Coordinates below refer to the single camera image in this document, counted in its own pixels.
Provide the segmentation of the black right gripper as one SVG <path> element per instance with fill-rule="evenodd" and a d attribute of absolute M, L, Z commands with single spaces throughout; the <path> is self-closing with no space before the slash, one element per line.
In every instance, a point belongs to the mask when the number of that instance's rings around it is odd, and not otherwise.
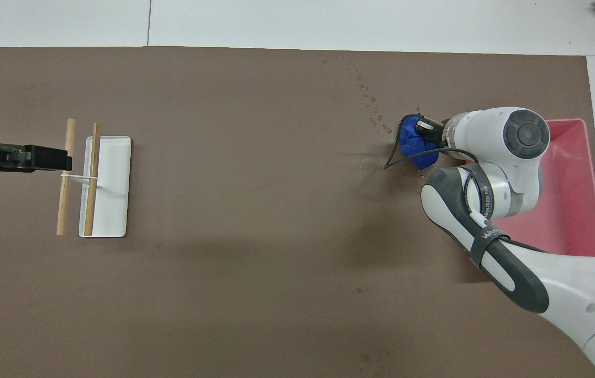
<path fill-rule="evenodd" d="M 418 120 L 415 129 L 417 132 L 425 132 L 425 148 L 427 150 L 445 148 L 443 122 L 437 122 L 432 119 Z"/>

